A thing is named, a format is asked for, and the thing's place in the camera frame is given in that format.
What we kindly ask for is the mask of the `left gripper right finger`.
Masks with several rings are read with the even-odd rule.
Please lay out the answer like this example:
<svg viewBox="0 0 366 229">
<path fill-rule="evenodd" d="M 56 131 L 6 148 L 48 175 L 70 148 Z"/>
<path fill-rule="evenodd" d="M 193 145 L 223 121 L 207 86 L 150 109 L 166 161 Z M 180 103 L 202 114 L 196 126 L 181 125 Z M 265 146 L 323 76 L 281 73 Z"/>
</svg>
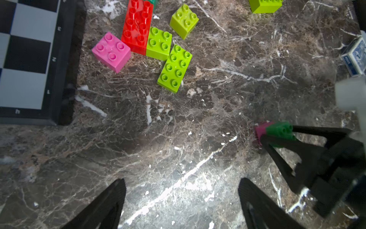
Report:
<svg viewBox="0 0 366 229">
<path fill-rule="evenodd" d="M 249 229 L 302 229 L 251 180 L 242 178 L 238 195 Z"/>
</svg>

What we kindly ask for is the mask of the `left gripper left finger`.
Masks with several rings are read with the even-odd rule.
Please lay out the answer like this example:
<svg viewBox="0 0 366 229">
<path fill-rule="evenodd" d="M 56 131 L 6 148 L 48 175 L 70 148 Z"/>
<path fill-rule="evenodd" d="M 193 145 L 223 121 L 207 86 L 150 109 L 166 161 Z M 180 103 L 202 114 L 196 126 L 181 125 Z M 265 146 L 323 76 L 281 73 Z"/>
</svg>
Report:
<svg viewBox="0 0 366 229">
<path fill-rule="evenodd" d="M 117 229 L 125 197 L 125 180 L 117 179 L 63 228 Z"/>
</svg>

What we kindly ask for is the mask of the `green square lego brick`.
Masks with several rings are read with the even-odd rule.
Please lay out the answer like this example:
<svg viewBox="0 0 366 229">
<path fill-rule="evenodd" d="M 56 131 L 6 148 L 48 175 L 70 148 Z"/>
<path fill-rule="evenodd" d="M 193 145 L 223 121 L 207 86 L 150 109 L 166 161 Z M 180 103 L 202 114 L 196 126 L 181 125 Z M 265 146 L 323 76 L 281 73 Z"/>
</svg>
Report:
<svg viewBox="0 0 366 229">
<path fill-rule="evenodd" d="M 297 140 L 293 134 L 293 126 L 289 122 L 271 123 L 266 127 L 266 135 L 285 138 L 292 141 Z"/>
</svg>

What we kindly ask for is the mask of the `magenta square lego brick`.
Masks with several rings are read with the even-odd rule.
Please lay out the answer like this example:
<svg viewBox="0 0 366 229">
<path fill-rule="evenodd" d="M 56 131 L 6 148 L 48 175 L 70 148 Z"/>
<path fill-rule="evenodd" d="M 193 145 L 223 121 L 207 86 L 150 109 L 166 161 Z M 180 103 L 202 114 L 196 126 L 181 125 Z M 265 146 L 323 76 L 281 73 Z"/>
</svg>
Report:
<svg viewBox="0 0 366 229">
<path fill-rule="evenodd" d="M 262 135 L 265 135 L 266 134 L 266 128 L 273 125 L 274 122 L 267 122 L 267 123 L 264 123 L 264 124 L 260 124 L 258 126 L 255 127 L 255 134 L 256 134 L 256 137 L 257 137 L 257 141 L 258 141 L 258 144 L 261 146 L 261 142 L 260 142 L 260 138 Z"/>
</svg>

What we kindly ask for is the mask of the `lime rectangular lego brick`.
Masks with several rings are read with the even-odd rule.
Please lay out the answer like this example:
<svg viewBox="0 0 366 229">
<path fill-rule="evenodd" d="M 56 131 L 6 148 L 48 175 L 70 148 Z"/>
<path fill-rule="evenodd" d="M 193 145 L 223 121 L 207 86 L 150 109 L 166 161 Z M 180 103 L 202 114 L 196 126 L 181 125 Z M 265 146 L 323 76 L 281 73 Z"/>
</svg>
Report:
<svg viewBox="0 0 366 229">
<path fill-rule="evenodd" d="M 249 0 L 253 14 L 274 13 L 283 5 L 283 0 Z"/>
</svg>

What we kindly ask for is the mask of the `red long lego brick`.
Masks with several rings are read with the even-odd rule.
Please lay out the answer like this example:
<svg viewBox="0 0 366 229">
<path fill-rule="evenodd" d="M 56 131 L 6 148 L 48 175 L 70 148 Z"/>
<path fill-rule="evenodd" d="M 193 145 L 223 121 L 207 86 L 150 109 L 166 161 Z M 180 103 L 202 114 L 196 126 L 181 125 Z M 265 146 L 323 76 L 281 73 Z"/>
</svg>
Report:
<svg viewBox="0 0 366 229">
<path fill-rule="evenodd" d="M 132 52 L 146 55 L 146 47 L 153 16 L 153 4 L 143 0 L 129 0 L 121 41 Z"/>
</svg>

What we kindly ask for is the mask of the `dark green long lego brick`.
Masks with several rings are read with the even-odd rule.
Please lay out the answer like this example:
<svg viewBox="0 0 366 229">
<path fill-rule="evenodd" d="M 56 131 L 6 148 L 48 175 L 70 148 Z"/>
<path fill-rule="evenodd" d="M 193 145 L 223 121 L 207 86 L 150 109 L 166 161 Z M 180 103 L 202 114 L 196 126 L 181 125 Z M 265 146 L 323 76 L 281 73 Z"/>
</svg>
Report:
<svg viewBox="0 0 366 229">
<path fill-rule="evenodd" d="M 158 0 L 148 0 L 151 4 L 153 5 L 157 5 L 158 4 Z"/>
</svg>

